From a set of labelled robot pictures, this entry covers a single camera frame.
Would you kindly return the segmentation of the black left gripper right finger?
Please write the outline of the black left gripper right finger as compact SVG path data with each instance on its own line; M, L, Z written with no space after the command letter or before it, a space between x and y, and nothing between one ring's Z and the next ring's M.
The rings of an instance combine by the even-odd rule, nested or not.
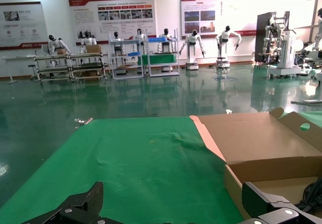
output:
M243 183L241 195L243 208L250 216L243 223L321 223L321 218L313 215L321 210L321 181L309 184L297 204L262 192L251 182Z

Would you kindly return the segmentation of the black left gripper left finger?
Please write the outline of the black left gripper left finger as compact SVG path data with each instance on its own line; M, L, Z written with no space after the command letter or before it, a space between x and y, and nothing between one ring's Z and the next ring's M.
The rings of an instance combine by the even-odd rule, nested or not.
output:
M27 220L25 223L115 223L113 219L100 216L103 194L103 183L95 182L89 191L70 195L56 209Z

